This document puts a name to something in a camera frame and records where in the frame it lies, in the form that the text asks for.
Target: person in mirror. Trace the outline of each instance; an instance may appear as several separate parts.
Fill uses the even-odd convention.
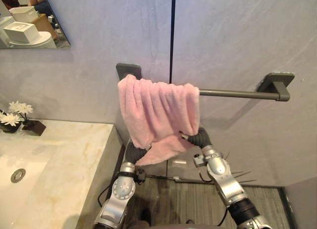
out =
[[[34,6],[35,11],[39,13],[44,13],[46,16],[52,15],[52,11],[50,9],[49,4],[46,2],[46,0],[29,0],[29,6]]]
[[[13,7],[20,7],[19,0],[2,0],[7,9],[11,9]]]

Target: flower vase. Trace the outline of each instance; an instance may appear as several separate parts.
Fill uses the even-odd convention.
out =
[[[41,136],[46,128],[46,126],[44,126],[40,121],[37,120],[26,119],[23,122],[23,125],[24,127],[22,128],[22,130],[27,131],[28,134],[33,136]]]
[[[16,123],[15,126],[11,126],[10,124],[4,125],[3,123],[0,123],[0,129],[5,133],[15,133],[20,125],[21,122]]]

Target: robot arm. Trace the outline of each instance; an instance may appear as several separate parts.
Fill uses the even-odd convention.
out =
[[[95,219],[94,229],[119,229],[121,227],[127,204],[135,192],[134,181],[140,182],[138,180],[140,172],[135,173],[135,163],[146,152],[145,149],[135,148],[132,142],[127,145],[126,162],[122,163],[118,178],[112,185],[110,198],[103,204]]]
[[[205,129],[200,128],[195,136],[182,135],[182,137],[201,148],[203,155],[195,155],[194,163],[197,167],[207,166],[208,174],[237,224],[237,229],[272,229],[266,218],[258,213],[242,186],[232,176],[228,162],[215,150]]]

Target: marble countertop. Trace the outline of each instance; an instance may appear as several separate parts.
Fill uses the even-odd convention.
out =
[[[121,139],[112,124],[42,120],[41,136],[0,133],[0,155],[49,160],[19,212],[14,229],[87,228],[97,196],[111,180]]]

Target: wooden floor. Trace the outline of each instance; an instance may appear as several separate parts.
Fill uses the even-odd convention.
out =
[[[244,189],[274,229],[289,229],[277,189]],[[129,202],[126,223],[138,220],[145,207],[151,211],[153,226],[184,224],[188,219],[196,224],[217,225],[225,212],[214,185],[176,183],[156,178],[147,178],[144,184],[137,185],[136,193]],[[222,227],[236,228],[229,213]]]

